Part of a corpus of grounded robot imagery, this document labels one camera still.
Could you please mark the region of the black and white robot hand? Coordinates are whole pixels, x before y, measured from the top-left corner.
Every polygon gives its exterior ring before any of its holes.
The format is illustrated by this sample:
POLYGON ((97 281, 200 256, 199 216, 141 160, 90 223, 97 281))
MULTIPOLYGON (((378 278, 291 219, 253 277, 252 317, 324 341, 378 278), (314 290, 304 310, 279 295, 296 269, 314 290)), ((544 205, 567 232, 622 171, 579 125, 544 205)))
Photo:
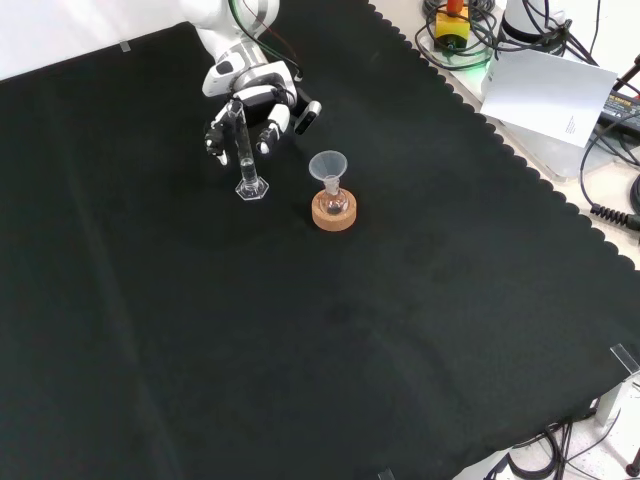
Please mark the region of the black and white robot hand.
POLYGON ((320 104, 297 88, 283 61, 270 63, 251 41, 231 47, 216 58, 202 86, 209 98, 227 96, 240 102, 249 125, 265 122, 257 151, 268 155, 290 125, 301 135, 316 119, 320 104))

